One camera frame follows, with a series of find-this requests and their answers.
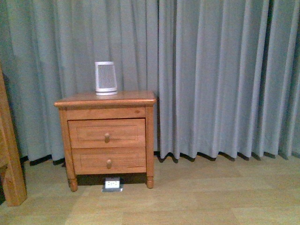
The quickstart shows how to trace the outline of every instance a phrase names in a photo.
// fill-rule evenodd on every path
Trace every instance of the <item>turned wooden leg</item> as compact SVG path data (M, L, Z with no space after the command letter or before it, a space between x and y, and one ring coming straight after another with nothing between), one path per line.
M75 192L78 190L77 179L68 179L68 182L71 191Z
M152 189L154 185L153 177L147 177L147 188Z

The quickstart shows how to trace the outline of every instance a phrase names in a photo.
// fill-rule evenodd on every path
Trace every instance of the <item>bottom drawer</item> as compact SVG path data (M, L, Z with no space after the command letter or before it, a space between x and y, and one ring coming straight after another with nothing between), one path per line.
M72 149L76 174L145 173L146 149Z

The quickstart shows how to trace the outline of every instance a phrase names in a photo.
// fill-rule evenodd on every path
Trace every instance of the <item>nightstand top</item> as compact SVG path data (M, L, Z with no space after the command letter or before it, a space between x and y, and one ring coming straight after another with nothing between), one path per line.
M116 95L99 96L94 92L80 93L61 99L54 103L58 108L79 106L106 106L106 105L153 105L156 98L152 91L118 91Z

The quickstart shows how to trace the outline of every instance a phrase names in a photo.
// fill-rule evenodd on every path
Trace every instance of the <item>wooden bed frame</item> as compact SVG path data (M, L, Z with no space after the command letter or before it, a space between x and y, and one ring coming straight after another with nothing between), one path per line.
M0 64L0 177L8 206L18 206L27 198L20 156L10 116Z

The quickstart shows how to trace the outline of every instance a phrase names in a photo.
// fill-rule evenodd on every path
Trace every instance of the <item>gray curtain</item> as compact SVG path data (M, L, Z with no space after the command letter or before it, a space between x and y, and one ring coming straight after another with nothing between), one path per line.
M119 90L158 95L162 158L299 155L299 3L1 1L0 60L22 155L64 157L53 103L93 91L94 62L108 60Z
M298 27L299 0L160 1L161 157L299 154Z
M53 103L95 90L95 61L114 61L118 90L158 86L155 0L3 0L0 60L29 160L64 157Z

